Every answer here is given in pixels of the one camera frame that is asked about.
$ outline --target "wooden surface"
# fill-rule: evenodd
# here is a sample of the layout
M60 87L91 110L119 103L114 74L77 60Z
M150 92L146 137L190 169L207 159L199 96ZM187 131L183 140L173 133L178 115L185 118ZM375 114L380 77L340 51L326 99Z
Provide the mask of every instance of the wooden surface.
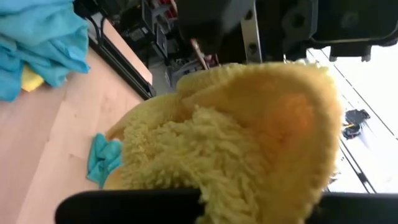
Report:
M0 223L53 223L63 199L96 188L86 180L93 136L142 100L91 49L88 64L59 89L0 102Z
M152 74L138 56L131 50L128 44L113 28L108 20L104 23L104 33L109 40L120 50L120 52L130 61L133 67L144 77L149 83L152 83Z

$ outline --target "blue towel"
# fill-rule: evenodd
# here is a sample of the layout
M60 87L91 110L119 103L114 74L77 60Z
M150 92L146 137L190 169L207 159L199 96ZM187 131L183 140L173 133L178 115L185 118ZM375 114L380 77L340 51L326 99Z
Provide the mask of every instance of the blue towel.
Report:
M93 140L88 156L87 178L101 189L110 173L122 165L121 148L121 142L107 142L103 134L97 134Z
M88 73L87 53L88 24L71 0L0 3L0 100L18 96L24 63L59 87L71 71Z

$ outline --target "yellow towel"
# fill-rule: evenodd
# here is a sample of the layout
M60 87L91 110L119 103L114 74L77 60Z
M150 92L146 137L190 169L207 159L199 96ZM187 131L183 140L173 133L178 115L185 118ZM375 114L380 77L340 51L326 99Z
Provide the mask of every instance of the yellow towel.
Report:
M303 223L328 184L341 107L316 66L226 65L183 77L107 133L124 166L106 189L197 187L197 223Z
M44 83L44 79L35 73L28 65L24 65L24 71L22 72L22 89L25 91L33 91L41 84Z

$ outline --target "yellow fabric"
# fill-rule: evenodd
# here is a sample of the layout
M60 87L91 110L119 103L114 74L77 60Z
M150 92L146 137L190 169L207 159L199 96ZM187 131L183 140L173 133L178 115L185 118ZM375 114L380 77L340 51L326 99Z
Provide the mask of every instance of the yellow fabric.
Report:
M327 71L268 63L183 77L107 133L124 166L105 188L198 187L197 223L303 223L327 186L341 107Z
M22 72L22 89L25 91L33 91L41 84L44 83L44 79L35 73L28 65L24 66L24 70Z

